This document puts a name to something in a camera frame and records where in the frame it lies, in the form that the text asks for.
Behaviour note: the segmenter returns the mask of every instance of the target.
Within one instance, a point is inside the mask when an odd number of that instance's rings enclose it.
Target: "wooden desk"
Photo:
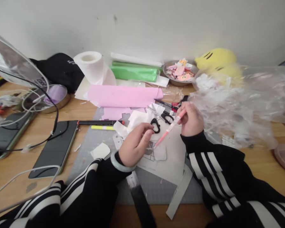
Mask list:
[[[6,83],[0,87],[0,96],[13,93],[12,90],[25,89],[23,86]],[[183,89],[186,95],[192,92],[192,87]],[[66,120],[91,120],[94,116],[96,107],[91,103],[80,104],[82,101],[72,98],[70,102],[61,110],[59,110],[59,121]],[[16,145],[16,149],[23,148],[28,144],[36,144],[47,138],[53,128],[55,113],[39,114],[28,127],[20,141]],[[80,126],[79,131],[71,148],[70,155],[66,162],[63,173],[58,176],[57,180],[67,180],[77,153],[77,148],[83,141],[88,126]],[[285,143],[285,126],[274,123],[273,131],[280,143]],[[45,144],[31,150],[26,154],[13,152],[7,158],[0,160],[0,187],[9,181],[14,175],[31,169],[35,164],[42,148]],[[253,149],[243,149],[245,161],[251,168],[254,176],[268,182],[273,188],[285,196],[285,170],[277,163],[271,151],[264,147],[255,147]],[[11,186],[0,193],[0,208],[10,205],[25,196],[36,192],[45,186],[49,179],[42,178],[37,180],[28,180],[28,173],[17,178]],[[34,190],[28,192],[28,185],[34,186]],[[199,204],[180,205],[176,215],[171,221],[165,214],[168,205],[151,205],[151,210],[156,219],[158,227],[204,227],[213,219],[212,214]],[[116,205],[111,220],[112,227],[140,227],[139,219],[134,206]]]

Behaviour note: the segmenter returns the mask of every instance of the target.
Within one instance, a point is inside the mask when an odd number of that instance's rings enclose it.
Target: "pink pen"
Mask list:
[[[175,118],[175,120],[170,124],[170,127],[167,129],[166,133],[155,143],[154,148],[158,147],[158,145],[164,140],[164,138],[169,134],[169,132],[173,129],[173,127],[177,124],[177,122],[184,116],[186,110],[183,109],[180,114]]]

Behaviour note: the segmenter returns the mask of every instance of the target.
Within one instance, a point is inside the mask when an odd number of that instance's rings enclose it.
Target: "yellow highlighter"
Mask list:
[[[92,129],[97,129],[97,130],[114,130],[112,126],[98,126],[98,125],[92,125]]]

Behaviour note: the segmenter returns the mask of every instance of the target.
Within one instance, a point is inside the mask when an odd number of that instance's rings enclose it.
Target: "person's left hand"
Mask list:
[[[124,166],[133,167],[143,157],[148,146],[154,126],[141,123],[128,134],[118,152]]]

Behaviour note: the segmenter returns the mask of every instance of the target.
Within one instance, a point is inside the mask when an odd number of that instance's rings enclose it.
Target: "paper towel roll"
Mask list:
[[[116,85],[116,79],[111,69],[106,65],[102,54],[88,51],[74,57],[87,80],[92,85]]]

